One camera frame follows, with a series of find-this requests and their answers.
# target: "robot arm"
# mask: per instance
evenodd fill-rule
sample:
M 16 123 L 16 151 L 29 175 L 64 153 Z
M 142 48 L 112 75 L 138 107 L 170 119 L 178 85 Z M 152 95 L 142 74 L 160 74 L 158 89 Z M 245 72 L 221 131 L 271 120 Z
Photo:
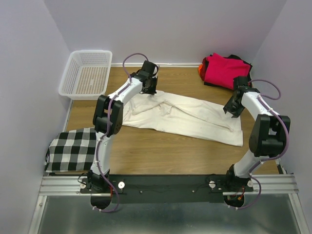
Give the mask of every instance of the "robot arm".
M 249 178 L 250 173 L 257 170 L 265 161 L 274 159 L 286 146 L 284 128 L 272 114 L 273 112 L 280 116 L 279 113 L 270 109 L 257 89 L 249 87 L 246 77 L 238 77 L 234 79 L 234 94 L 223 109 L 225 113 L 230 112 L 233 117 L 238 117 L 244 108 L 250 112 L 255 124 L 249 138 L 249 150 L 230 168 L 232 174 L 238 178 Z M 280 116 L 280 118 L 289 132 L 289 117 Z
M 123 106 L 136 94 L 156 93 L 158 67 L 149 61 L 145 61 L 142 68 L 131 74 L 124 85 L 114 93 L 101 95 L 97 100 L 97 106 L 93 117 L 97 144 L 96 156 L 88 173 L 88 181 L 93 188 L 103 188 L 103 178 L 101 177 L 97 163 L 104 175 L 108 175 L 110 170 L 110 155 L 115 135 L 122 127 Z

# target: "checkered fabric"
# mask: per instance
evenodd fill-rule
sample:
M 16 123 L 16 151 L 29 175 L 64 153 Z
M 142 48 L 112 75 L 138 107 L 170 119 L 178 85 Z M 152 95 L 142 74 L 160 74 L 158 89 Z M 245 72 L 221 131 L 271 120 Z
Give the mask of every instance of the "checkered fabric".
M 60 133 L 46 155 L 46 172 L 85 171 L 91 168 L 96 149 L 94 128 Z

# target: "white pants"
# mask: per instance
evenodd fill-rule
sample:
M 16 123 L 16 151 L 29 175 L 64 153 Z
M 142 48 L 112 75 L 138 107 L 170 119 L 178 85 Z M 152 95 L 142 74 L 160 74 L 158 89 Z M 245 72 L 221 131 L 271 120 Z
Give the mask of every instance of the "white pants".
M 242 146 L 240 118 L 231 117 L 222 105 L 157 91 L 134 96 L 124 107 L 123 125 Z

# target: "white wall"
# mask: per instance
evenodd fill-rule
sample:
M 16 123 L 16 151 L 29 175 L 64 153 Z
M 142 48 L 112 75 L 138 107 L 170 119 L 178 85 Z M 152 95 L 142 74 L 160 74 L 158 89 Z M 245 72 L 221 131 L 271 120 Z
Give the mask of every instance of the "white wall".
M 212 52 L 251 61 L 286 0 L 44 0 L 70 51 L 134 52 L 201 62 Z M 131 62 L 142 61 L 134 57 Z
M 24 234 L 68 107 L 58 85 L 69 50 L 42 0 L 11 0 L 0 5 L 0 51 L 0 230 Z
M 294 172 L 312 230 L 312 1 L 288 0 L 253 61 L 253 78 L 273 81 L 282 98 L 270 101 L 291 118 L 290 147 L 283 160 Z M 266 84 L 264 93 L 276 95 Z

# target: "wooden floor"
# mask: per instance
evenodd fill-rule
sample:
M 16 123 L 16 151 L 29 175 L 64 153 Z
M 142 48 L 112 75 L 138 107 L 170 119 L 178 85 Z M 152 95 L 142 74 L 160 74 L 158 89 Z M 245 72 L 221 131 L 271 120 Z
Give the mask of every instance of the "wooden floor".
M 137 68 L 128 68 L 129 72 Z M 106 94 L 117 90 L 127 79 L 122 68 L 111 68 Z M 224 105 L 230 90 L 203 85 L 197 68 L 160 68 L 158 90 Z M 67 130 L 93 127 L 96 101 L 74 101 Z M 245 110 L 241 115 L 244 146 L 137 129 L 123 126 L 116 135 L 112 156 L 112 174 L 225 174 L 248 149 L 254 120 Z M 256 174 L 277 174 L 274 161 L 265 163 Z

